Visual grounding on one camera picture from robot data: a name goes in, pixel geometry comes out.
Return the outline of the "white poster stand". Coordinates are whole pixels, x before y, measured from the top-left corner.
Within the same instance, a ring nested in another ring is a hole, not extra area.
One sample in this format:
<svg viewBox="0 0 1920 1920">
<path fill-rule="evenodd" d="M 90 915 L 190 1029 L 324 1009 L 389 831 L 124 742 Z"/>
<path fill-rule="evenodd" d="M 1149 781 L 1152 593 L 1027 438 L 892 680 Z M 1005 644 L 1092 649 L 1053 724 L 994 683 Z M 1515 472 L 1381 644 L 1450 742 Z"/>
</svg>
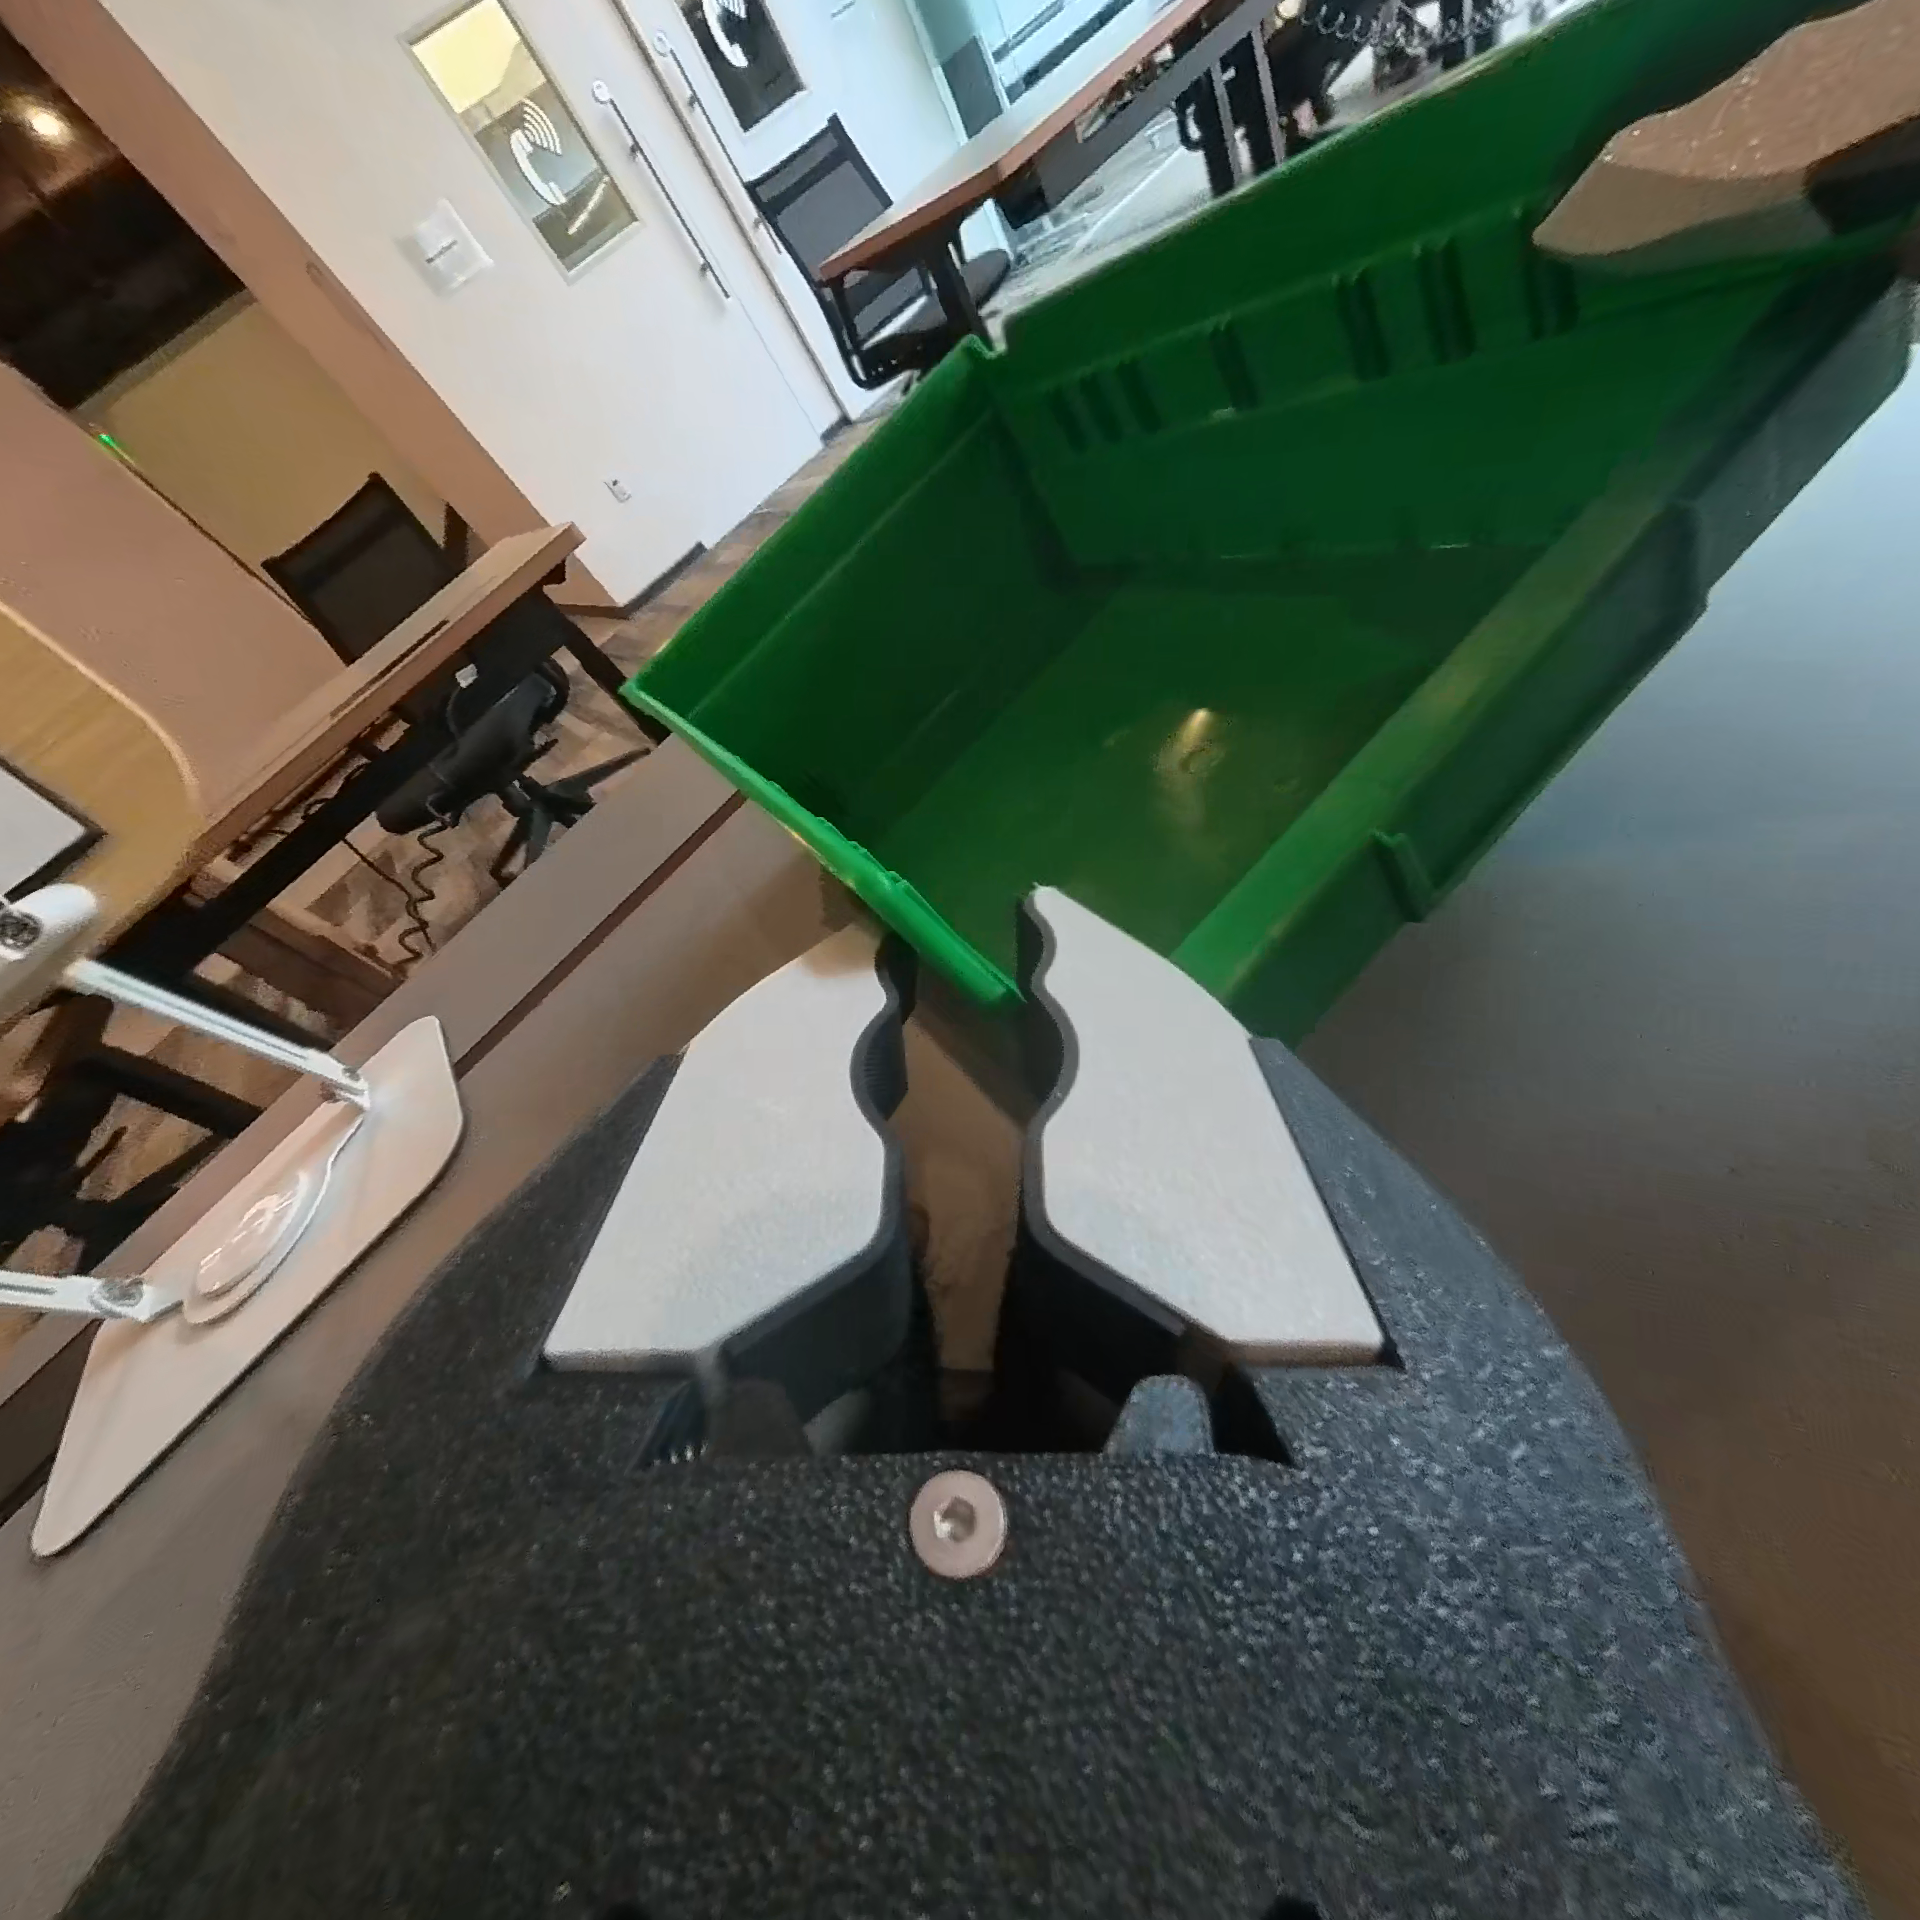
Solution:
<svg viewBox="0 0 1920 1920">
<path fill-rule="evenodd" d="M 57 883 L 2 902 L 2 1011 L 55 987 L 173 1019 L 292 1067 L 312 1108 L 133 1275 L 2 1270 L 2 1306 L 102 1322 L 29 1547 L 73 1547 L 433 1187 L 464 1139 L 442 1024 L 407 1021 L 362 1063 L 200 1009 L 90 957 L 99 898 Z"/>
</svg>

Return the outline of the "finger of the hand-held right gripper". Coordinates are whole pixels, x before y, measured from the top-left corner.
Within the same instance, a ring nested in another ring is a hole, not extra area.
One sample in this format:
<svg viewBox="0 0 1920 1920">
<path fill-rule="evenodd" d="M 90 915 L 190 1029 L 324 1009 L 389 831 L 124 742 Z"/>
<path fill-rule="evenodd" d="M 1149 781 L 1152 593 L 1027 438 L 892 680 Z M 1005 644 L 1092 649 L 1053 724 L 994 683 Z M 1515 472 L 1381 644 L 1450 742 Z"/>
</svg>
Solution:
<svg viewBox="0 0 1920 1920">
<path fill-rule="evenodd" d="M 1602 274 L 1667 274 L 1859 234 L 1889 234 L 1916 269 L 1916 2 L 1792 26 L 1622 126 L 1531 243 Z"/>
</svg>

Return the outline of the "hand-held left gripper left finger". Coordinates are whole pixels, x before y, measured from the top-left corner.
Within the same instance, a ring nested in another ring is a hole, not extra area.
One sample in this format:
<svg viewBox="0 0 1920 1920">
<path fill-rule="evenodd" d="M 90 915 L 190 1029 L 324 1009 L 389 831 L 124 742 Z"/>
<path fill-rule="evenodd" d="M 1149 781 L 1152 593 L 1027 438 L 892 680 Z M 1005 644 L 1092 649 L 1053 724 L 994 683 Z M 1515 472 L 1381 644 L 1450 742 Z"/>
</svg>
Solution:
<svg viewBox="0 0 1920 1920">
<path fill-rule="evenodd" d="M 881 1372 L 912 1312 L 908 954 L 848 925 L 676 1058 L 572 1293 L 558 1372 Z"/>
</svg>

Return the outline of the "green plastic bin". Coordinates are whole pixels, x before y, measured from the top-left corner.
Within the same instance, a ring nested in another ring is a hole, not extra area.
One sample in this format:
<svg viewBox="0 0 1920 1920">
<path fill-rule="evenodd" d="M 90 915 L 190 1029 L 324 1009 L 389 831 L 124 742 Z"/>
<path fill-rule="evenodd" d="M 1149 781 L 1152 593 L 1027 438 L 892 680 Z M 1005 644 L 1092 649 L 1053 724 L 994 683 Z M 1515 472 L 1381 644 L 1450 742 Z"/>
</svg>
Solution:
<svg viewBox="0 0 1920 1920">
<path fill-rule="evenodd" d="M 1557 232 L 1888 30 L 1894 176 Z M 981 1009 L 1047 885 L 1295 1043 L 1907 375 L 1916 2 L 1587 2 L 947 351 L 622 698 Z"/>
</svg>

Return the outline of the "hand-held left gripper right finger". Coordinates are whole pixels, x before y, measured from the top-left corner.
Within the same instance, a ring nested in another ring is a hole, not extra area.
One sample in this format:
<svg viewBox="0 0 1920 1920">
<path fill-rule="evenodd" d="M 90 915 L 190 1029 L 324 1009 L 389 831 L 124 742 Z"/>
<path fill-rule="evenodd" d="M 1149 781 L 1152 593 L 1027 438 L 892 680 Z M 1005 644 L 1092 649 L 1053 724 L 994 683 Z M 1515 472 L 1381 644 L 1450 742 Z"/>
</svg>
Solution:
<svg viewBox="0 0 1920 1920">
<path fill-rule="evenodd" d="M 1386 1340 L 1258 1038 L 1202 984 L 1053 885 L 1017 909 L 1039 1019 L 1022 1228 L 1068 1333 L 1247 1368 L 1372 1365 Z"/>
</svg>

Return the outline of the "white wall sign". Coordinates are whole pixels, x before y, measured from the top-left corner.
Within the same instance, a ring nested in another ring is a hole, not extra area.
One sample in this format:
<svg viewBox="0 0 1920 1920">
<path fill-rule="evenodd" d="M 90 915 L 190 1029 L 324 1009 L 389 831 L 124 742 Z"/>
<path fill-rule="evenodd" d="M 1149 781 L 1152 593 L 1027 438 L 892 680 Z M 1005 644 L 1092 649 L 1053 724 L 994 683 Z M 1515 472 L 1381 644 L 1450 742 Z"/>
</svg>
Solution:
<svg viewBox="0 0 1920 1920">
<path fill-rule="evenodd" d="M 494 272 L 494 253 L 448 198 L 426 204 L 395 249 L 440 301 Z"/>
</svg>

